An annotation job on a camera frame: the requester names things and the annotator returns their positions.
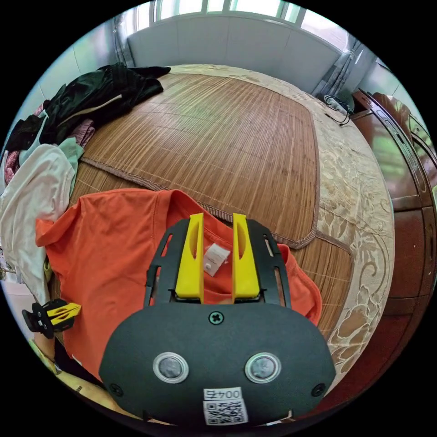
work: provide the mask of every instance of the wooden cabinet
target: wooden cabinet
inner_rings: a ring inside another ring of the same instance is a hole
[[[356,397],[389,368],[418,327],[437,275],[437,156],[431,138],[395,98],[362,90],[353,97],[351,120],[369,143],[393,204],[393,279],[370,342],[312,414]]]

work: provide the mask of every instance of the bamboo mat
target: bamboo mat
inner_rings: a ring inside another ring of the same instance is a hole
[[[80,196],[119,188],[142,188],[136,183],[119,178],[87,163],[80,163],[76,185],[69,206],[77,203]],[[343,248],[326,241],[321,236],[299,250],[292,250],[297,263],[320,290],[323,308],[319,329],[329,338],[347,298],[353,262]],[[61,295],[60,282],[55,275],[49,282],[51,299]],[[62,335],[57,338],[63,343]]]
[[[180,189],[218,218],[244,213],[299,249],[315,236],[319,159],[300,103],[233,78],[168,74],[164,92],[99,129],[82,160]]]

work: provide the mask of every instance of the white wall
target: white wall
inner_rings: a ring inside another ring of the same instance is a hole
[[[51,99],[63,84],[78,76],[116,62],[112,27],[103,23],[69,47],[42,75],[23,102],[12,125],[26,119],[44,101]]]
[[[364,76],[359,84],[359,88],[372,94],[374,92],[380,92],[382,94],[387,94],[388,96],[394,96],[396,99],[407,105],[411,114],[413,114],[418,121],[426,127],[419,110],[407,90],[399,82],[398,78],[391,71],[379,65],[377,62],[373,64],[372,68]]]
[[[179,16],[128,38],[136,66],[222,64],[259,71],[311,93],[340,52],[288,25],[252,17]]]

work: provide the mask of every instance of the pile of clothes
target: pile of clothes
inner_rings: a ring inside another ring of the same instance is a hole
[[[35,220],[67,209],[78,161],[94,131],[163,91],[169,67],[107,65],[84,74],[19,120],[0,164],[0,236],[4,260],[35,299],[49,300],[46,251],[35,244]]]

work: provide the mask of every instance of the screw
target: screw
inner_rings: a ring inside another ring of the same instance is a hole
[[[209,319],[209,322],[212,323],[213,325],[219,325],[220,323],[223,322],[224,315],[220,311],[213,311],[209,315],[208,319]]]
[[[111,384],[109,388],[114,393],[115,396],[123,396],[123,390],[117,384]]]
[[[321,383],[317,384],[311,391],[311,396],[320,396],[325,391],[326,385]]]

